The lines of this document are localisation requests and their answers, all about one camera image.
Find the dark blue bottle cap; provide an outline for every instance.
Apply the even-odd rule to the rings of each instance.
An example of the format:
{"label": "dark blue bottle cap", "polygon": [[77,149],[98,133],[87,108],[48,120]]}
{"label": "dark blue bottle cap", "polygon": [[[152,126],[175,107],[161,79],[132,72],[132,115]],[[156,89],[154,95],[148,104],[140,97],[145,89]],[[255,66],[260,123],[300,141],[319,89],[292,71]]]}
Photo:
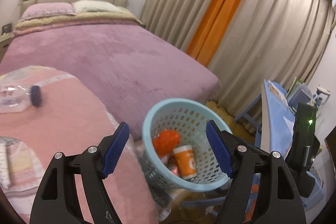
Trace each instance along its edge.
{"label": "dark blue bottle cap", "polygon": [[36,107],[42,104],[41,88],[38,85],[32,85],[30,88],[30,102]]}

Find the laundry basket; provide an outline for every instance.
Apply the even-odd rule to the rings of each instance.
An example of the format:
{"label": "laundry basket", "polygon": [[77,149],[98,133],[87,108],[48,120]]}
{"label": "laundry basket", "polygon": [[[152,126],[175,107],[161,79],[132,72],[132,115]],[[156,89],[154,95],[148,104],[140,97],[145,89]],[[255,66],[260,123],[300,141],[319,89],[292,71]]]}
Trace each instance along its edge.
{"label": "laundry basket", "polygon": [[[167,99],[156,104],[148,112],[142,128],[145,151],[139,160],[150,185],[206,192],[221,187],[229,180],[219,168],[206,137],[205,126],[209,120],[214,120],[220,130],[231,133],[216,113],[192,100]],[[180,133],[180,145],[193,146],[197,177],[192,182],[172,174],[156,154],[152,139],[165,129]]]}

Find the blue gripper pad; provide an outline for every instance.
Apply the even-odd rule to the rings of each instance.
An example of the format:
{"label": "blue gripper pad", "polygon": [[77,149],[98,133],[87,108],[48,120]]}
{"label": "blue gripper pad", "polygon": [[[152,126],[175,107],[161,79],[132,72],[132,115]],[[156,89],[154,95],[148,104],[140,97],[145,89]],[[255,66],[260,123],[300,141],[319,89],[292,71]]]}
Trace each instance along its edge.
{"label": "blue gripper pad", "polygon": [[222,139],[220,138],[217,129],[213,126],[211,122],[207,122],[205,133],[207,135],[208,141],[220,169],[223,173],[226,173],[229,178],[232,178],[234,174],[234,169],[232,167],[231,154],[226,148]]}
{"label": "blue gripper pad", "polygon": [[115,132],[117,135],[104,156],[104,166],[101,172],[105,177],[114,172],[121,153],[123,152],[129,138],[129,133],[129,125],[126,123],[121,128],[119,127]]}

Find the nightstand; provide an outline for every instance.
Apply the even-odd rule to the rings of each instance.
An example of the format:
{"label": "nightstand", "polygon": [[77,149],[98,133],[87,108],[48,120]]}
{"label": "nightstand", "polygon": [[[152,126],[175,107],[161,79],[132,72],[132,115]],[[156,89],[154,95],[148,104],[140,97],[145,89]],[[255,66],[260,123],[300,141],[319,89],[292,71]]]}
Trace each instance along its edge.
{"label": "nightstand", "polygon": [[7,34],[0,36],[0,62],[5,56],[5,53],[9,45],[11,44],[13,38],[14,38],[14,35],[12,33],[7,33]]}

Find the wooden floor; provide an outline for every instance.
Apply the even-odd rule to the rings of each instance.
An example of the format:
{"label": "wooden floor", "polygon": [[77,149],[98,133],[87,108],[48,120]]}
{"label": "wooden floor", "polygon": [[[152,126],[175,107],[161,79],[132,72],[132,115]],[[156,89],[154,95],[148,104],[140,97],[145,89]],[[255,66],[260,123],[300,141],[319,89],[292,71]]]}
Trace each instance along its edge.
{"label": "wooden floor", "polygon": [[[224,108],[218,108],[214,101],[208,102],[206,106],[216,112],[217,115],[224,120],[235,136],[239,136],[243,140],[254,144],[255,137],[250,134],[241,123],[234,122],[234,117],[229,115]],[[206,208],[183,208],[179,206],[179,203],[184,200],[205,199],[206,194],[207,193],[186,192],[174,202],[169,217],[160,222],[160,224],[192,224],[192,222],[194,222],[194,224],[213,224],[214,217],[205,215]]]}

